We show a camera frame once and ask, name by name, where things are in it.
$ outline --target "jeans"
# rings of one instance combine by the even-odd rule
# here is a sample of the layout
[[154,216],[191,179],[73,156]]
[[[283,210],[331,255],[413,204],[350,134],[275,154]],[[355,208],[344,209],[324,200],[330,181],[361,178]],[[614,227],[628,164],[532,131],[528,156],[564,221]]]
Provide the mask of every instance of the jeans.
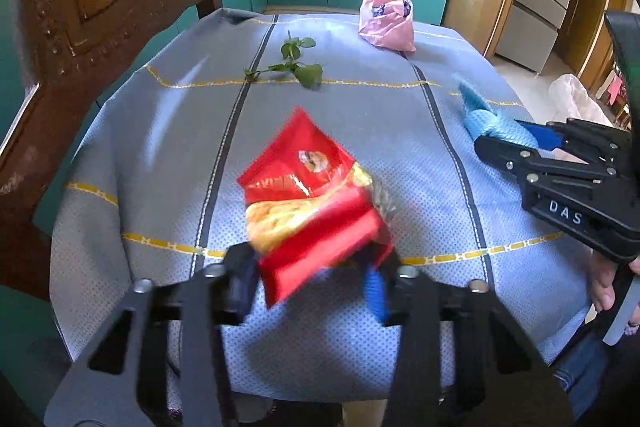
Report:
[[598,396],[602,375],[609,362],[607,347],[590,331],[553,365],[554,377],[569,397],[575,420]]

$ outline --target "human hand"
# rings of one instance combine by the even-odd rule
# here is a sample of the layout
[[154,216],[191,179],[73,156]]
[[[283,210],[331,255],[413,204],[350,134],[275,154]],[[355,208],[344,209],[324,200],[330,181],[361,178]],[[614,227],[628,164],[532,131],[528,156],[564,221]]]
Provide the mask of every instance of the human hand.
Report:
[[[591,267],[591,300],[597,312],[610,310],[616,300],[613,291],[613,277],[616,275],[618,264],[610,261],[603,254],[596,251],[593,252],[590,261]],[[640,257],[629,264],[629,268],[640,275]],[[640,324],[640,306],[636,306],[634,314],[629,319],[629,325],[636,326]]]

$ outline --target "tiled floor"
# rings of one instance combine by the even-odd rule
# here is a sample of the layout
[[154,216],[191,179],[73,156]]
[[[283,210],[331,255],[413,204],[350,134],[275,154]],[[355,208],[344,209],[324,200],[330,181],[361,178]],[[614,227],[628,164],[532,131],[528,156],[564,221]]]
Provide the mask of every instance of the tiled floor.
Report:
[[516,92],[536,123],[556,119],[556,104],[549,96],[549,85],[560,75],[572,73],[556,54],[551,53],[542,73],[534,73],[497,55],[489,62]]

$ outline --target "snack bag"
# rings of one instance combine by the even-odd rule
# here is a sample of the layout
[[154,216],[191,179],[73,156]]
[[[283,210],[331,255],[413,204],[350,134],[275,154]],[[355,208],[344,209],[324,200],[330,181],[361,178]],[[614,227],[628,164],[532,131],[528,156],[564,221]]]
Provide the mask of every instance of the snack bag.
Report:
[[394,209],[386,192],[301,108],[238,184],[249,241],[264,256],[260,272],[268,307],[370,241],[380,244],[374,266],[392,249],[382,216]]
[[374,46],[414,52],[414,5],[410,0],[362,0],[358,34]]

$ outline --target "pink paper bag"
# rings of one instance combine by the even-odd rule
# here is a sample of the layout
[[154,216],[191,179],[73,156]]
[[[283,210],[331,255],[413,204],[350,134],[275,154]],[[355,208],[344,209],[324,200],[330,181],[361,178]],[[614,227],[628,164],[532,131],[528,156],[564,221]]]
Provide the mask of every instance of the pink paper bag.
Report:
[[414,4],[410,0],[362,0],[358,34],[374,46],[414,52]]

